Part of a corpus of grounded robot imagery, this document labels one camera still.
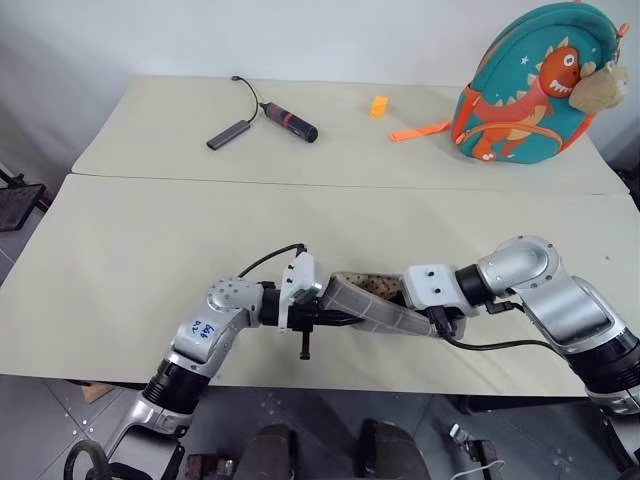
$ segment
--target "dinosaur print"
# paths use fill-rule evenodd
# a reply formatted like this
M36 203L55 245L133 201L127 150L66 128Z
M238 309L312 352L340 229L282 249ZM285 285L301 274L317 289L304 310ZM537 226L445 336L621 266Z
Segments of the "dinosaur print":
M511 158L513 149L522 145L531 135L532 128L537 126L545 117L553 114L549 97L564 98L580 81L581 71L578 62L578 51L569 46L569 38L565 37L554 49L549 47L544 60L536 65L538 75L529 74L527 83L529 90L518 90L516 98L509 97L506 104L502 99L494 105L480 97L473 113L484 124L506 123L521 124L528 129L518 129L517 125L488 128L472 149L472 155L484 161L495 160L496 152L493 145L503 140L506 143L500 149L500 155ZM588 62L583 71L593 73L595 63Z

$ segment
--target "gray floor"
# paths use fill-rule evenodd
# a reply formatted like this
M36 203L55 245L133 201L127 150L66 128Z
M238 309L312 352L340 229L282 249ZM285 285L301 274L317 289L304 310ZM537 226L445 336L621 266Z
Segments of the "gray floor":
M118 389L89 405L80 387L63 380L0 375L0 477L61 479L71 445L79 438L103 442L134 394ZM507 462L505 480L618 477L599 445L597 411L590 404L470 416L440 395L225 387L209 390L183 444L187 455L218 451L237 458L260 427L283 422L298 433L302 478L344 478L352 472L350 453L366 418L411 433L434 480L477 466L444 435L455 422L496 444ZM474 475L466 478L482 478Z

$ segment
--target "robotic arm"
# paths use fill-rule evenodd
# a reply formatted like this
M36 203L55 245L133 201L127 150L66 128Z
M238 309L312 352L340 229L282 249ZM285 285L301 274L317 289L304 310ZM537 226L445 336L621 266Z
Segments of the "robotic arm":
M317 294L322 285L315 260L303 246L297 247L280 290L271 282L242 278L260 261L211 286L202 304L178 328L156 374L107 444L112 468L143 471L154 480L175 478L184 454L178 439L187 432L201 394L243 328L264 324L300 331L300 357L308 359L314 325L362 320L353 312L320 307ZM640 342L591 285L564 271L547 241L520 236L460 270L448 265L412 266L400 284L406 307L424 315L425 322L434 324L437 334L454 345L466 345L454 340L456 322L477 315L478 306L485 305L489 313L522 308L549 345L537 343L550 346L569 363L596 404L614 415L640 413ZM495 302L510 295L520 296L522 306ZM397 325L395 318L376 320ZM625 445L630 455L640 455L638 447Z

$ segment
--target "teal backpack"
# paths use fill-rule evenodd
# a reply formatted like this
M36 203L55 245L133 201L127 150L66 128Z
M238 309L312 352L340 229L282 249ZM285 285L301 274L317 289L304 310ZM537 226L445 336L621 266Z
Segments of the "teal backpack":
M536 163L571 145L595 116L569 104L582 78L617 62L620 31L583 3L537 8L505 28L460 95L452 139L483 161Z

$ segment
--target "gray fabric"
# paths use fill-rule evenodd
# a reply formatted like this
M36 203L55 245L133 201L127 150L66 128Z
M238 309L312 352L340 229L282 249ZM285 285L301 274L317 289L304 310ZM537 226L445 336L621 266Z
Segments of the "gray fabric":
M426 335L437 337L438 334L429 320L419 313L385 300L384 287L375 288L376 293L368 292L350 281L358 279L366 284L385 284L389 292L395 293L400 287L399 275L379 275L336 272L331 276L329 285L320 299L325 310L340 310L363 318L366 321L353 325L353 328L376 333L396 333L404 335Z

